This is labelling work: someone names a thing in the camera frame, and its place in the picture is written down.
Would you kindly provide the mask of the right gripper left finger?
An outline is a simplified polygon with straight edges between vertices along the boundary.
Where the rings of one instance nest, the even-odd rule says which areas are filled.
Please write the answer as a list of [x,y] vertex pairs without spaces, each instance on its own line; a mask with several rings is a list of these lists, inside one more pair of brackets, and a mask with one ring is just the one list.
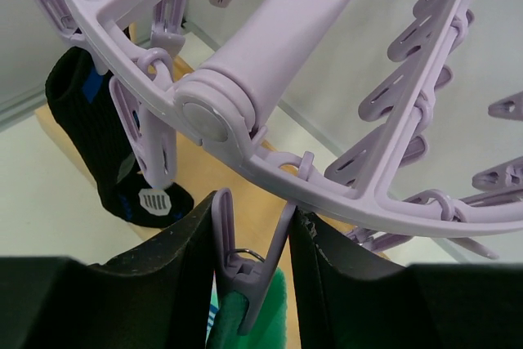
[[1,260],[4,348],[202,348],[215,250],[212,199],[105,264]]

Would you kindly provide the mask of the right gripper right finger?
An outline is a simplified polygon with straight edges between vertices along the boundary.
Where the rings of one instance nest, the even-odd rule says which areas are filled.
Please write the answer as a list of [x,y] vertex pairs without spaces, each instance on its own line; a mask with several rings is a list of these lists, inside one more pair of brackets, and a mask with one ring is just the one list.
[[313,213],[289,230],[305,348],[519,348],[518,264],[401,266]]

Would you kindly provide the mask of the green white sock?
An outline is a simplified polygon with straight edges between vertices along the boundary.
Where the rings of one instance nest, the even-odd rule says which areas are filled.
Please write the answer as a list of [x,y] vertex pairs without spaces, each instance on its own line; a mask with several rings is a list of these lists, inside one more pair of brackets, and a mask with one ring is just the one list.
[[277,270],[270,283],[254,326],[246,335],[238,333],[248,310],[248,299],[241,293],[228,293],[219,300],[212,297],[207,348],[285,348],[287,344],[287,285],[284,273]]

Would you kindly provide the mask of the black blue sport sock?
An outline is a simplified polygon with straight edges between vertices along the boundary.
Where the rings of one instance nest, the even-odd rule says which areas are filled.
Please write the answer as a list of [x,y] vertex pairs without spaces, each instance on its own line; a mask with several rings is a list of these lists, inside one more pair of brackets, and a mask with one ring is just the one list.
[[126,222],[163,229],[189,213],[194,199],[178,184],[153,189],[141,175],[110,97],[111,77],[96,72],[88,51],[71,47],[47,77],[47,103],[93,176],[103,208]]

